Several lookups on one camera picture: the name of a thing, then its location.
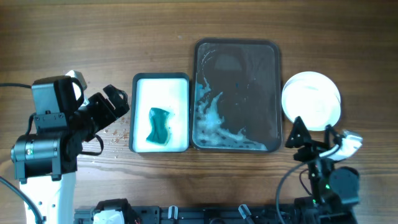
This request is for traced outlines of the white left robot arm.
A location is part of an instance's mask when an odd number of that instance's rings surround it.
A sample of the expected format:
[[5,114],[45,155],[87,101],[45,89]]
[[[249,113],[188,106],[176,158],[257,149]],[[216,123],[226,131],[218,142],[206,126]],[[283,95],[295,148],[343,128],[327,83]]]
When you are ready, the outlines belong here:
[[36,80],[35,113],[11,148],[16,192],[25,202],[28,223],[73,223],[77,157],[83,142],[100,140],[98,132],[129,111],[127,94],[112,85],[86,99],[79,79],[69,76]]

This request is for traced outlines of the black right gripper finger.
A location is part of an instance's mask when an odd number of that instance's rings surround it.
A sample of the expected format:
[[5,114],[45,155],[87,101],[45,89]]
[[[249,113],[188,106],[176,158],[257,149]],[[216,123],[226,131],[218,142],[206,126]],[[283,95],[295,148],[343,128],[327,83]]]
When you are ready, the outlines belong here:
[[327,149],[332,149],[334,146],[342,145],[341,135],[338,134],[330,124],[325,127],[324,143],[326,144]]
[[312,143],[311,135],[300,116],[295,118],[292,130],[285,142],[287,148],[300,148]]

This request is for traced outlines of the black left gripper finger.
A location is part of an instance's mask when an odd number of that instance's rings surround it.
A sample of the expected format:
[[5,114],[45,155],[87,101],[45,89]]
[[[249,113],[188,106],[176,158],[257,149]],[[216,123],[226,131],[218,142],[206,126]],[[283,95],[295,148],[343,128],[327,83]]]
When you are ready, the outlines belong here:
[[118,114],[124,115],[129,111],[128,97],[127,93],[122,90],[118,90],[117,94],[119,96],[118,100]]
[[108,100],[112,102],[113,105],[119,103],[120,95],[119,90],[116,87],[114,87],[113,85],[107,85],[103,88],[103,91],[106,93]]

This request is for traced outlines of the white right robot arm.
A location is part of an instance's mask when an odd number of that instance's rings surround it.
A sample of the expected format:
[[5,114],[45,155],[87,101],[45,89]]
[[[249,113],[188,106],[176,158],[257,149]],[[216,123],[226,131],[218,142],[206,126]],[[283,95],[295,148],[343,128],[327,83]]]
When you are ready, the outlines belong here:
[[355,132],[337,133],[325,127],[324,140],[312,139],[301,117],[296,117],[285,144],[296,148],[294,160],[307,166],[310,196],[296,198],[298,223],[356,223],[353,207],[359,203],[359,172],[335,164],[353,156],[363,145]]

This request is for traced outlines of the white plate two blue marks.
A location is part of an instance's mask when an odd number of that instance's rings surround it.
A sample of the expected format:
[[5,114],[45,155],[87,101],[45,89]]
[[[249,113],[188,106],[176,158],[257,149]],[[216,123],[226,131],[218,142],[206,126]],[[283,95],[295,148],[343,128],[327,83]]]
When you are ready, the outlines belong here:
[[282,109],[291,122],[299,116],[309,131],[324,131],[340,120],[341,95],[327,76],[300,72],[289,78],[282,89]]

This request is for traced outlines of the green yellow sponge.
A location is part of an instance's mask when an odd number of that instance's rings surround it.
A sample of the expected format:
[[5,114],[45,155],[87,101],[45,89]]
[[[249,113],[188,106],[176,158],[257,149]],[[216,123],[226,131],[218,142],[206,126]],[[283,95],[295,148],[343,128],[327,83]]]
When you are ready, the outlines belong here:
[[150,133],[146,141],[152,144],[165,146],[170,139],[168,121],[170,112],[161,108],[151,108],[149,111]]

